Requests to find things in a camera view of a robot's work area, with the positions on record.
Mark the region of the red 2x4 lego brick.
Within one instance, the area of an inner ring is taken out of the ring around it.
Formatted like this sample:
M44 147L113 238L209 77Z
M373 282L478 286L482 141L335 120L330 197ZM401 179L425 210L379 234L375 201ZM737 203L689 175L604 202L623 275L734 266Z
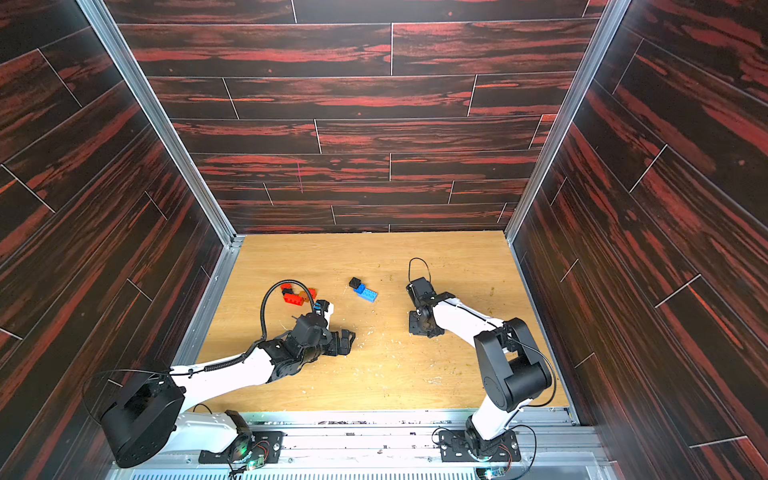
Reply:
M305 303L305 299L300 295L293 293L284 293L283 300L291 305L302 306Z

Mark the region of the light blue lego plate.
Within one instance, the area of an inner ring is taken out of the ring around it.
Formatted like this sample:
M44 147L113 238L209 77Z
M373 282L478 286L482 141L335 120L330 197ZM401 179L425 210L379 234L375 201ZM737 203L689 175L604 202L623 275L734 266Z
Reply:
M373 291L373 290L369 289L369 288L368 288L367 286L365 286L364 284L361 284L359 287L357 287L357 288L355 289L355 293L356 293L356 294L357 294L357 295L358 295L360 298L362 298L362 299L364 299L364 300L366 300L366 301L368 301L368 302L371 302L371 303L375 302L375 301L376 301L376 299L377 299L377 297L378 297L378 293L377 293L377 292L375 292L375 291Z

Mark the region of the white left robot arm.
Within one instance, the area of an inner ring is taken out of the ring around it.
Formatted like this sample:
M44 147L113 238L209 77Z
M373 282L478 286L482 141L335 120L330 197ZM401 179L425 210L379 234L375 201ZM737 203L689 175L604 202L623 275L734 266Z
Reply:
M117 466L131 468L177 451L199 451L229 464L265 460L269 449L253 437L240 413L196 413L193 408L225 393L293 376L323 355L345 356L354 340L352 331L322 329L315 343L301 344L288 332L218 361L135 372L99 418Z

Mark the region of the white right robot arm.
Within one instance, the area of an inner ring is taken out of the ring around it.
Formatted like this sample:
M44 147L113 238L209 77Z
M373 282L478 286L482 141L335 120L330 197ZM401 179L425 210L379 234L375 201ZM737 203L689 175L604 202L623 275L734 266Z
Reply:
M465 441L475 457L491 456L511 440L509 422L520 408L555 385L547 358L519 318L489 317L448 292L410 297L412 334L434 337L450 331L474 347L486 397L466 422Z

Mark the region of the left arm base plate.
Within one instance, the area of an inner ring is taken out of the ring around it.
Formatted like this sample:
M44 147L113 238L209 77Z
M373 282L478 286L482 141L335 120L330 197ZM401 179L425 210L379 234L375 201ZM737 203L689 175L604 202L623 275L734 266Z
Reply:
M220 453L201 451L200 464L222 464L229 466L247 466L262 468L266 464L279 461L285 434L282 431L255 431L239 434L238 437Z

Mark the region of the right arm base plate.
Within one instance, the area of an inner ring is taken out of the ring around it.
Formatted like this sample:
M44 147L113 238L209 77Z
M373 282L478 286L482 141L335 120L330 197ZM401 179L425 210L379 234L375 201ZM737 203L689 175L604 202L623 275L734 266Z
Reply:
M521 460L516 434L508 430L484 440L474 430L449 430L438 427L431 435L443 462L506 462Z

